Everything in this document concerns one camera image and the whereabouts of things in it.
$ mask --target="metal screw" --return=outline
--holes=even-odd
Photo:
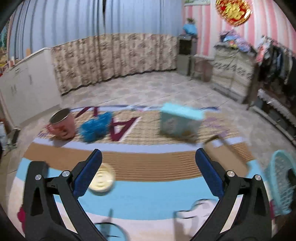
[[[228,172],[227,172],[227,175],[228,175],[229,177],[234,177],[235,173],[234,173],[233,171],[228,171]]]
[[[38,175],[35,176],[35,180],[38,181],[38,180],[41,179],[41,177],[42,177],[42,176],[41,176],[40,174],[38,174]]]
[[[70,175],[70,172],[69,171],[63,171],[62,173],[63,177],[67,177]]]
[[[255,175],[255,179],[257,180],[257,181],[261,181],[261,176],[260,175]]]

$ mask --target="stool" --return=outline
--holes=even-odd
[[[211,62],[214,58],[205,55],[192,55],[191,66],[190,66],[190,80],[196,77],[196,74],[200,77],[203,82],[210,81],[209,76],[212,76],[212,65]]]

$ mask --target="rug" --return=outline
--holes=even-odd
[[[200,127],[196,143],[186,143],[159,134],[158,107],[101,106],[73,109],[76,126],[98,112],[112,111],[116,122],[127,123],[118,127],[121,133],[114,142],[110,135],[94,143],[84,143],[77,135],[71,141],[60,141],[43,128],[31,143],[21,160],[13,181],[8,216],[20,232],[17,212],[22,204],[22,193],[28,165],[31,161],[45,161],[49,175],[58,176],[85,160],[95,149],[103,153],[103,162],[116,173],[116,182],[110,192],[96,195],[87,191],[78,200],[97,228],[108,240],[190,240],[214,209],[214,197],[195,164],[195,151],[205,140],[221,134],[250,167],[247,177],[264,174],[254,160],[239,131],[217,108],[204,108],[205,120]],[[68,229],[75,231],[59,197],[58,209]],[[231,226],[241,197],[238,197],[229,221]]]

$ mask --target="blue gripper pad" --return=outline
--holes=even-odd
[[[89,184],[102,164],[102,152],[95,149],[86,161],[87,163],[74,181],[73,196],[75,198],[82,197],[87,191]]]
[[[202,173],[211,193],[218,198],[222,198],[224,196],[222,179],[212,166],[209,157],[203,151],[202,148],[197,149],[195,153],[196,165]]]

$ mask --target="floral curtain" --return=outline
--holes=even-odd
[[[104,34],[52,48],[61,94],[112,77],[176,68],[177,37],[167,34]]]

